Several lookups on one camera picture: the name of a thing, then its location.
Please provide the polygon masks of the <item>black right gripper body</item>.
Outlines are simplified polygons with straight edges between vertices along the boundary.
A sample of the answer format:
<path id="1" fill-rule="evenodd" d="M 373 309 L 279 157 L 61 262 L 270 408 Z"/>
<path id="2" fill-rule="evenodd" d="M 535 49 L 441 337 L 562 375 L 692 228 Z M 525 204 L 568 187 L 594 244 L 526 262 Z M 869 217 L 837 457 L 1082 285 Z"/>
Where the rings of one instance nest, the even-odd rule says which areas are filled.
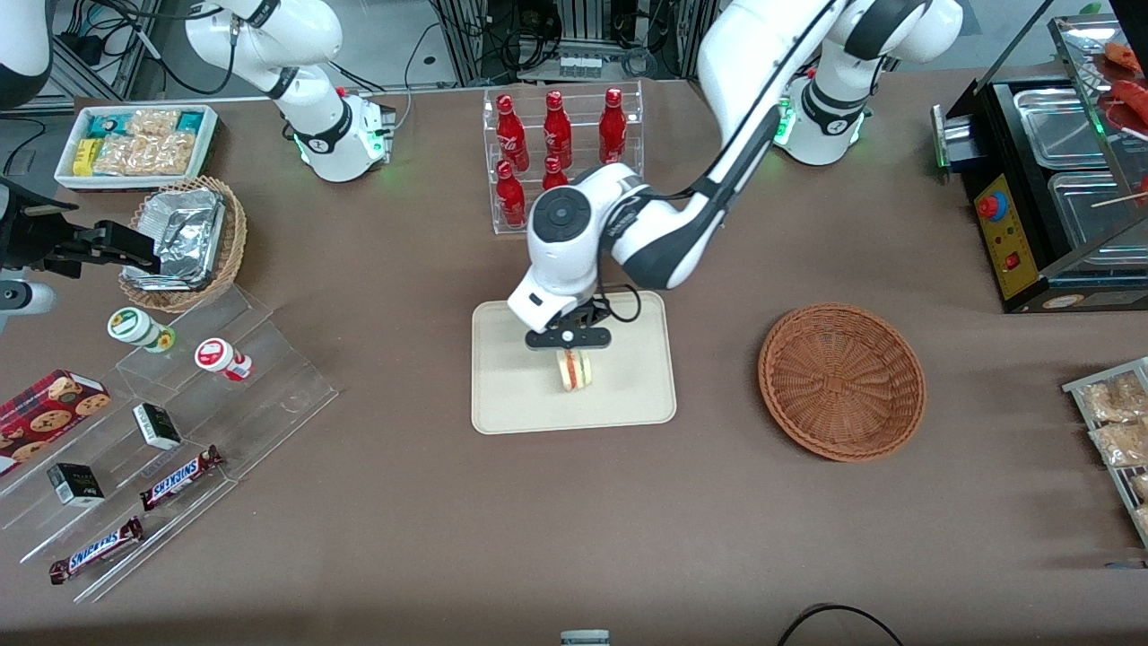
<path id="1" fill-rule="evenodd" d="M 82 278 L 86 252 L 73 246 L 85 226 L 65 220 L 75 205 L 38 195 L 10 179 L 3 182 L 3 268 Z"/>

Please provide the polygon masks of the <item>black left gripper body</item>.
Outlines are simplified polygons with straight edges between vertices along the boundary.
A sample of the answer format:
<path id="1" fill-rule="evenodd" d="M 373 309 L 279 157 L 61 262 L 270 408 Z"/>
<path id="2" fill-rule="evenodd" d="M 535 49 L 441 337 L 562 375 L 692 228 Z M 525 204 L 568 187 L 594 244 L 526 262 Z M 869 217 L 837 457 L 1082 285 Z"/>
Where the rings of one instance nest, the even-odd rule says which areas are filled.
<path id="1" fill-rule="evenodd" d="M 610 318 L 603 299 L 589 299 L 566 314 L 554 316 L 542 332 L 528 330 L 525 335 L 529 349 L 603 349 L 612 342 L 612 334 L 600 322 Z"/>

